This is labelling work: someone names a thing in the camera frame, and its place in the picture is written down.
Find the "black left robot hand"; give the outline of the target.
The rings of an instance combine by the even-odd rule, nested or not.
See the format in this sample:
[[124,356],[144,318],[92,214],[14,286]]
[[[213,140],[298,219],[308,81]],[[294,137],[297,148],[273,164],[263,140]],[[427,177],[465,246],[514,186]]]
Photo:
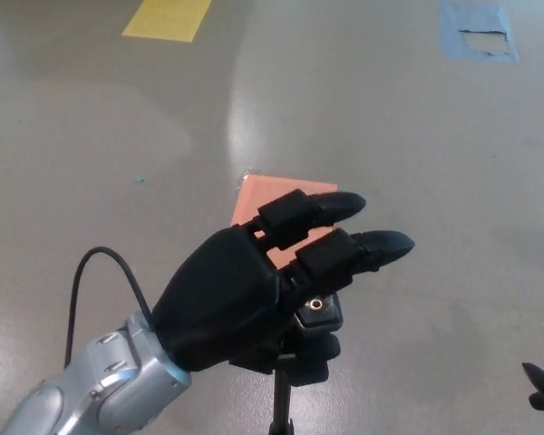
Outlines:
[[296,189],[209,237],[152,310],[167,355],[187,372],[226,362],[262,374],[284,371],[294,386],[324,382],[340,353],[336,293],[414,246],[399,231],[337,227],[364,204],[352,192]]

